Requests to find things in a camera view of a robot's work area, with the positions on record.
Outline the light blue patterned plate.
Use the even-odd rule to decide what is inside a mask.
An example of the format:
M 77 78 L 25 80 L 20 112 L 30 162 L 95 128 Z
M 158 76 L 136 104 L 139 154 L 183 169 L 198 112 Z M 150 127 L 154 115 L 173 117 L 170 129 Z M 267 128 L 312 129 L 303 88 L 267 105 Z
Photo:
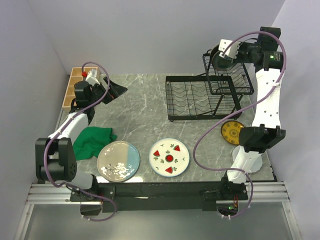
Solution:
M 226 71 L 236 65 L 236 63 L 231 60 L 221 57 L 218 52 L 212 57 L 211 64 L 216 71 Z

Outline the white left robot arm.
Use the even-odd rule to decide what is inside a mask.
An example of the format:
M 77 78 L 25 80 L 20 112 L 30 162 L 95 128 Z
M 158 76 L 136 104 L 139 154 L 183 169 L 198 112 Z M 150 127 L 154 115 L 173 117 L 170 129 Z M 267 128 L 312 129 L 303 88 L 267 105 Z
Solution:
M 80 133 L 91 123 L 95 106 L 108 104 L 128 89 L 104 77 L 103 85 L 82 80 L 74 84 L 75 96 L 71 100 L 67 120 L 50 136 L 35 142 L 35 174 L 39 181 L 54 183 L 57 187 L 69 184 L 82 189 L 88 201 L 100 195 L 96 177 L 77 169 L 73 144 Z

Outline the black ceramic plate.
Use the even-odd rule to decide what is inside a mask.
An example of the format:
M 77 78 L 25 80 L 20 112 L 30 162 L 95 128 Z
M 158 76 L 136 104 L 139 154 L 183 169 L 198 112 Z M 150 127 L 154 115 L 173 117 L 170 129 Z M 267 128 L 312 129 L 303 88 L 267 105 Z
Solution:
M 219 44 L 217 44 L 210 52 L 209 61 L 213 68 L 219 68 L 222 60 L 224 60 L 223 57 L 220 56 L 220 50 L 219 50 Z

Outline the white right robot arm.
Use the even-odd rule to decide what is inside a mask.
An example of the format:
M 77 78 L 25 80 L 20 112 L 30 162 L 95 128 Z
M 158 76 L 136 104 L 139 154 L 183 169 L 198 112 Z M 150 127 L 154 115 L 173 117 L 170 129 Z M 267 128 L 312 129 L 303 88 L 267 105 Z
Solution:
M 281 29 L 264 27 L 256 42 L 222 39 L 218 56 L 211 63 L 217 70 L 225 70 L 234 64 L 253 64 L 257 81 L 255 116 L 251 126 L 239 132 L 239 145 L 232 153 L 233 164 L 227 170 L 226 182 L 219 187 L 222 198 L 230 200 L 237 194 L 234 184 L 242 184 L 248 173 L 257 172 L 262 166 L 262 154 L 283 140 L 286 131 L 281 128 L 279 106 L 281 83 L 285 74 L 287 56 L 279 38 Z

